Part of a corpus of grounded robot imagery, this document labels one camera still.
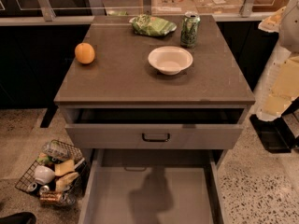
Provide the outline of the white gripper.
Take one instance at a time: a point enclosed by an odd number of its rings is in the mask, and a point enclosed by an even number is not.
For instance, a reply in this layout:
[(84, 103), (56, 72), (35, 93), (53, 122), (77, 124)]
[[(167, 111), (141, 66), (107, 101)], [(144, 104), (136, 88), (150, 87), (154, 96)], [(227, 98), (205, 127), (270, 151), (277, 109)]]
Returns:
[[(258, 28), (278, 33), (285, 7), (262, 20)], [(276, 44), (255, 88), (255, 114), (259, 120), (273, 121), (299, 97), (299, 55)]]

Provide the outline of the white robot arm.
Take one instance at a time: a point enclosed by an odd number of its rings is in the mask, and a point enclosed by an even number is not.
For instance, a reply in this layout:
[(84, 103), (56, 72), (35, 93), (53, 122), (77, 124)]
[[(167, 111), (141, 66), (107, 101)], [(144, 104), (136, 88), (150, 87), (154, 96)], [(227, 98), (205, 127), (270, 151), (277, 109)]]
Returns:
[(259, 29), (278, 33), (278, 42), (255, 89), (258, 119), (273, 121), (299, 97), (299, 0), (291, 0), (264, 19)]

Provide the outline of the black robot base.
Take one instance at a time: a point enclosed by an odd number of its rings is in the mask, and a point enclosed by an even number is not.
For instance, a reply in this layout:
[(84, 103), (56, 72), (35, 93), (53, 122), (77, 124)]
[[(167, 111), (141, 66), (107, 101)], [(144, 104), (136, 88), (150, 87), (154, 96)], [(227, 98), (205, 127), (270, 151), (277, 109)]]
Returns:
[(268, 152), (290, 153), (299, 150), (299, 99), (273, 121), (261, 121), (256, 115), (251, 115), (249, 120)]

